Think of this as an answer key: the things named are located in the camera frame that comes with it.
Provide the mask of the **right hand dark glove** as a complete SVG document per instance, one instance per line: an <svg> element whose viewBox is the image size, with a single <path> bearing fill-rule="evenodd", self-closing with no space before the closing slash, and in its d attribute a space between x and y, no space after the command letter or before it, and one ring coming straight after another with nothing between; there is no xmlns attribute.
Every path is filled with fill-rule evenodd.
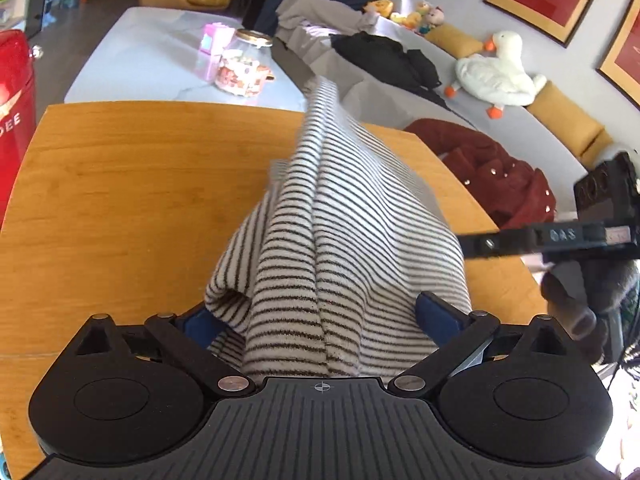
<svg viewBox="0 0 640 480"><path fill-rule="evenodd" d="M540 282L548 312L591 364L639 364L639 268L622 260L556 264Z"/></svg>

